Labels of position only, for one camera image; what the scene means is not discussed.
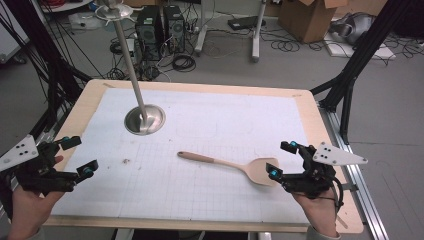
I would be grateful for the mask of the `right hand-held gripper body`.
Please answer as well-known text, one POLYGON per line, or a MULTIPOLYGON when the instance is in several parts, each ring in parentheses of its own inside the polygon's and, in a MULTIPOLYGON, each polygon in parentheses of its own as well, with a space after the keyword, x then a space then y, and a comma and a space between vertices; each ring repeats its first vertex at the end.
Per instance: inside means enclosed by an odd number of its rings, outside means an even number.
POLYGON ((303 159, 304 171, 298 174, 283 174, 281 185, 289 193, 303 192, 309 198, 317 198, 337 181, 334 166, 368 163, 366 158, 349 154, 326 142, 320 143, 317 148, 313 145, 297 144, 296 154, 303 159))

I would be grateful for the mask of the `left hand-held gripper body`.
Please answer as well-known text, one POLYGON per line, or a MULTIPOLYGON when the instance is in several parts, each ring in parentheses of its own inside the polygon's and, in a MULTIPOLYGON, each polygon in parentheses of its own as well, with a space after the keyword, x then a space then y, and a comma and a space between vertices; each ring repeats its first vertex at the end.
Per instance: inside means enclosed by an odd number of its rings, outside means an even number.
POLYGON ((28 191, 43 194, 73 191, 79 174, 57 171, 56 154, 78 144, 78 136, 36 144, 34 137, 27 135, 0 157, 0 193, 12 193, 13 179, 28 191))

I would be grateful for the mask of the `beige wooden spatula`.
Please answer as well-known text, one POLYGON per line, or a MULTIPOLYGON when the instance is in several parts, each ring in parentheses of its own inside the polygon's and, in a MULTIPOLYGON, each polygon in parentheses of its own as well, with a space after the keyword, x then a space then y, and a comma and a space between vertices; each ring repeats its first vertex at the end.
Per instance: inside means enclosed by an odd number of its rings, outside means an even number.
POLYGON ((263 186, 275 185, 275 182, 268 177, 266 166, 268 164, 275 167, 279 166, 279 161, 276 158, 257 158, 247 164, 237 164, 186 151, 179 151, 177 155, 183 159, 219 164, 238 169, 243 172, 251 182, 263 186))

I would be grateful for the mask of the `metal utensil stand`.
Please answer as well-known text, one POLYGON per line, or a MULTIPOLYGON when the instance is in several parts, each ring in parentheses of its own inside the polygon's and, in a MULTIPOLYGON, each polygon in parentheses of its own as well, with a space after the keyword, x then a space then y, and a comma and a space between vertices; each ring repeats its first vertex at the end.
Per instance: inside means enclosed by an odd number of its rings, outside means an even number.
POLYGON ((123 0, 94 0, 98 5, 95 14, 107 24, 112 23, 121 47, 122 55, 138 106, 131 109, 124 118, 125 128, 132 134, 146 136, 160 130, 165 123, 166 115, 157 105, 145 104, 136 77, 127 40, 121 22, 130 19, 133 8, 125 5, 123 0))

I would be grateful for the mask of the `person's right hand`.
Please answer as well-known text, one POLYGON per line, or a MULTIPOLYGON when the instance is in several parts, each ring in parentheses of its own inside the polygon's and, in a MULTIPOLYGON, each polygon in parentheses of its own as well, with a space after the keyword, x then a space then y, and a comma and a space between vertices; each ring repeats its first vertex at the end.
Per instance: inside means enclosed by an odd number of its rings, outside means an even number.
POLYGON ((310 199, 303 193, 294 193, 293 198, 302 207, 311 226, 319 234, 331 238, 339 236, 336 230, 336 209, 332 191, 321 193, 315 199, 310 199))

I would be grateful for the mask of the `person's left hand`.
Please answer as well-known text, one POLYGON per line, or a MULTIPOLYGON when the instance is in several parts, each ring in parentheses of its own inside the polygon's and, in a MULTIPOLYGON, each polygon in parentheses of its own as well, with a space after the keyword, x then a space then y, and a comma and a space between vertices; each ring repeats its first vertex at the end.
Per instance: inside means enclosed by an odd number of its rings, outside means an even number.
POLYGON ((45 240, 42 225, 64 192, 50 192, 45 197, 25 191, 18 185, 13 191, 13 217, 7 240, 45 240))

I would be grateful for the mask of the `white grid foam mat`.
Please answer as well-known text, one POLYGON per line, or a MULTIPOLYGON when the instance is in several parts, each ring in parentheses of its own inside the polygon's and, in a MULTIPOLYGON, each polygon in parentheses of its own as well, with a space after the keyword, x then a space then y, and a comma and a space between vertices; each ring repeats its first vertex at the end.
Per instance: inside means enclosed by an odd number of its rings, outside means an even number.
POLYGON ((275 158, 287 173, 303 160, 281 149, 306 144, 296 101, 289 97, 146 90, 166 115, 147 136, 130 133, 130 89, 109 88, 66 168, 91 160, 99 168, 54 207, 56 215, 252 223, 307 219, 280 186, 252 183, 236 164, 275 158))

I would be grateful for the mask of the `white stand leg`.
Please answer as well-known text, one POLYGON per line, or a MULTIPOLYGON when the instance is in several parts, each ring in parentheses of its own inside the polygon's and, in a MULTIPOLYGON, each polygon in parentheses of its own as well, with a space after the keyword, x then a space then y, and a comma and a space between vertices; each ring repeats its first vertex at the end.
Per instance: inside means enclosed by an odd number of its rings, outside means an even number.
POLYGON ((207 24, 206 24, 206 0, 200 0, 200 27, 197 36, 196 46, 194 48, 194 52, 197 55, 200 55, 203 49, 205 37, 207 34, 207 24))
POLYGON ((257 63, 260 57, 260 30, 262 26, 262 20, 265 14, 267 0, 260 0, 260 8, 257 15, 257 23, 252 37, 252 61, 257 63))

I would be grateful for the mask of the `white cabinet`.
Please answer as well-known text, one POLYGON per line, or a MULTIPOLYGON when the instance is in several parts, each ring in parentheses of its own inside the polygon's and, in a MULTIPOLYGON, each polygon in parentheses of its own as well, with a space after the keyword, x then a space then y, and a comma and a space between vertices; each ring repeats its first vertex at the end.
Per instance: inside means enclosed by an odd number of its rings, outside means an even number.
POLYGON ((20 49, 15 37, 29 41, 24 30, 3 0, 0 0, 0 64, 8 62, 20 49))

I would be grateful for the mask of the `white flat board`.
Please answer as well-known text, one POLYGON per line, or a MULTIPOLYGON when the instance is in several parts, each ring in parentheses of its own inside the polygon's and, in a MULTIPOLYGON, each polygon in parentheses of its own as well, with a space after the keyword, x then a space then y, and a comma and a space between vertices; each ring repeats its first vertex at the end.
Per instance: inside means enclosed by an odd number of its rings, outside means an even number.
POLYGON ((354 55, 363 54, 374 60, 395 60, 396 55, 384 44, 381 44, 377 49, 364 49, 354 50, 353 47, 345 42, 339 42, 332 39, 325 39, 324 46, 331 57, 351 58, 354 55))

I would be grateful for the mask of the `brown cardboard box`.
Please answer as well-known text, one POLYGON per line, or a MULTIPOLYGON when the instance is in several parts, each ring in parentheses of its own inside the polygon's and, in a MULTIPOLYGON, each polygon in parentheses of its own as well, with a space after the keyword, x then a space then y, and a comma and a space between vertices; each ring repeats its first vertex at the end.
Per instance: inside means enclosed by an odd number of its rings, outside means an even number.
POLYGON ((339 7, 349 0, 282 0, 279 25, 301 43, 321 41, 339 7))

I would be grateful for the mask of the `black flat device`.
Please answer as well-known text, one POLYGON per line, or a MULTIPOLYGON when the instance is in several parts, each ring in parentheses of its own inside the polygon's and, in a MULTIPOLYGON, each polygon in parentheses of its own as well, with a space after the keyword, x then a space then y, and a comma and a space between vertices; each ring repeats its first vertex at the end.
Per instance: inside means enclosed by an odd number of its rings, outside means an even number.
POLYGON ((232 30, 243 30, 243 29, 251 29, 257 26, 259 17, 258 16, 249 16, 242 18, 234 18, 227 21, 228 26, 232 30))

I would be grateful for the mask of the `grey bag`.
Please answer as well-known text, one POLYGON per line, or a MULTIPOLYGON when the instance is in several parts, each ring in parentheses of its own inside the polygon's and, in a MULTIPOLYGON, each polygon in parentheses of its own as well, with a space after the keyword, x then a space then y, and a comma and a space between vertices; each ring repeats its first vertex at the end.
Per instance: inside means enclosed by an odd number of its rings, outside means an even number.
POLYGON ((329 33, 336 33, 350 45, 368 32, 375 21, 375 17, 364 12, 347 13, 345 16, 330 23, 329 33))

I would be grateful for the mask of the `black computer tower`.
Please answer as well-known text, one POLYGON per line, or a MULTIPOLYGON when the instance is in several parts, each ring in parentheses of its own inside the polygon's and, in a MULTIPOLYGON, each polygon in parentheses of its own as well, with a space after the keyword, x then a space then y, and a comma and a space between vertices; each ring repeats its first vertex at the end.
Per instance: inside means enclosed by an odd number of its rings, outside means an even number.
POLYGON ((162 58, 160 47, 164 33, 158 5, 145 5, 138 14, 135 25, 144 60, 158 61, 162 58))
POLYGON ((163 7, 165 38, 168 41, 171 53, 185 51, 185 19, 179 6, 168 5, 163 7))

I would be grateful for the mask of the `aluminium rail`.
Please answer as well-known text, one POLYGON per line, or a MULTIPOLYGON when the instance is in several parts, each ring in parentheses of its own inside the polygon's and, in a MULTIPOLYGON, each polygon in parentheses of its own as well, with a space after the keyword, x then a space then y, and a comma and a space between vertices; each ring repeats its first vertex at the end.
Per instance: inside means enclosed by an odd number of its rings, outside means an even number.
POLYGON ((52 137, 63 123, 64 114, 60 113, 59 117, 59 122, 50 127, 41 118, 28 135, 0 157, 0 203, 9 218, 13 216, 12 195, 17 183, 29 191, 52 191, 44 188, 45 175, 55 171, 55 156, 60 146, 52 137))
MULTIPOLYGON (((328 112, 321 107, 319 107, 319 112, 323 118, 331 142, 349 154, 353 154, 351 146, 344 142, 339 133, 340 120, 337 114, 328 112)), ((359 215, 366 232, 370 234, 372 240, 389 240, 386 228, 361 172, 360 165, 346 165, 342 166, 341 169, 348 183, 354 188, 352 191, 353 199, 359 209, 359 215)))

